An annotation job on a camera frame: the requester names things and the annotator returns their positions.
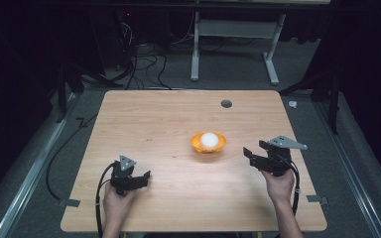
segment metal desk leg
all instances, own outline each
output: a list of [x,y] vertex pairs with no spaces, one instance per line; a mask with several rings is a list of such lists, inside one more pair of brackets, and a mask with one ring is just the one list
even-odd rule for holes
[[271,49],[268,53],[264,53],[265,66],[267,66],[268,74],[273,85],[278,85],[279,81],[277,73],[275,72],[274,64],[272,63],[272,56],[277,46],[278,39],[280,38],[281,30],[283,29],[285,19],[286,14],[281,14],[277,23],[277,27],[275,28]]
[[191,81],[199,80],[199,13],[194,13],[193,55],[191,57]]

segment person's left hand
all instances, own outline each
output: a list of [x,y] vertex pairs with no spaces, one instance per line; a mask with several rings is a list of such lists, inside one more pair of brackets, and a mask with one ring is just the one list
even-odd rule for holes
[[125,196],[116,193],[116,188],[109,182],[105,186],[104,192],[104,212],[106,213],[106,223],[104,226],[103,237],[111,237],[119,235],[129,210],[131,209],[132,200],[136,195],[136,190],[130,190]]

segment person's right hand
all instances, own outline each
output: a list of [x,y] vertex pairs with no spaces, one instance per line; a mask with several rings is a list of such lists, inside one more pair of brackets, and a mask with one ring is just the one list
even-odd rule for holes
[[289,201],[295,178],[291,170],[287,170],[280,177],[274,177],[268,172],[261,171],[267,182],[268,195],[273,202],[277,201]]

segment human hand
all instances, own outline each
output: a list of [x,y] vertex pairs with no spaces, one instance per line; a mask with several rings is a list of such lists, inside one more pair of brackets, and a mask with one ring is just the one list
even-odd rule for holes
[[280,177],[274,177],[268,172],[261,171],[267,182],[268,195],[276,203],[279,201],[290,202],[295,178],[291,170],[287,170]]
[[136,192],[136,190],[130,190],[125,196],[121,196],[116,193],[114,186],[109,182],[106,184],[103,200],[106,223],[103,237],[119,237],[120,227],[131,209]]

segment white metal desk frame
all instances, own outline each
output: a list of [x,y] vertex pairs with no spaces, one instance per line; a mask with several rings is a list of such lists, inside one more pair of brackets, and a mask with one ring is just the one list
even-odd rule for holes
[[270,51],[263,54],[265,66],[271,84],[278,85],[279,80],[275,72],[272,56],[274,55],[281,30],[284,26],[285,14],[281,14],[277,22],[236,22],[222,20],[202,20],[199,12],[194,16],[193,54],[191,59],[191,81],[199,80],[199,36],[221,36],[239,38],[266,38],[272,39]]

